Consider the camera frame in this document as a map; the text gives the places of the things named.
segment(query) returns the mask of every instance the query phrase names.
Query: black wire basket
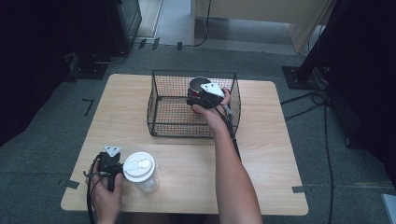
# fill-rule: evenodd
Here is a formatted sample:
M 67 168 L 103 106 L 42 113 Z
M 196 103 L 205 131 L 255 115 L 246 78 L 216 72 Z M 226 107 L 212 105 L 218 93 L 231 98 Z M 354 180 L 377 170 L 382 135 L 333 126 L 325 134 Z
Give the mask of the black wire basket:
M 152 136 L 211 137 L 204 117 L 193 112 L 191 106 L 187 105 L 190 81 L 195 77 L 206 77 L 231 92 L 229 106 L 233 112 L 232 131 L 236 134 L 241 116 L 236 73 L 154 70 L 147 117 L 148 130 Z

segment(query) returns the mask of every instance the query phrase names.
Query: left hand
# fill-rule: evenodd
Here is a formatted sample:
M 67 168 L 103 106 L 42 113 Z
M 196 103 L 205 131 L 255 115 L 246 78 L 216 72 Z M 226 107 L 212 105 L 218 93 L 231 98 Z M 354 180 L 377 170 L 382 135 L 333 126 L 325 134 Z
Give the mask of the left hand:
M 95 164 L 93 171 L 96 173 L 98 162 Z M 117 174 L 114 183 L 114 191 L 107 190 L 100 180 L 99 175 L 95 175 L 91 180 L 92 205 L 98 216 L 98 224 L 115 223 L 121 210 L 123 175 Z

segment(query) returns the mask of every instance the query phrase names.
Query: forearm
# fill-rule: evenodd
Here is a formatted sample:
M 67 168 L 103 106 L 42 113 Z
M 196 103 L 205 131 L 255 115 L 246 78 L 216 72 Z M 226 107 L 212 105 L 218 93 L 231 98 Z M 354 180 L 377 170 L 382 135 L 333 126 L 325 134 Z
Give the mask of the forearm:
M 225 124 L 211 130 L 216 149 L 216 193 L 221 223 L 262 223 L 256 192 Z

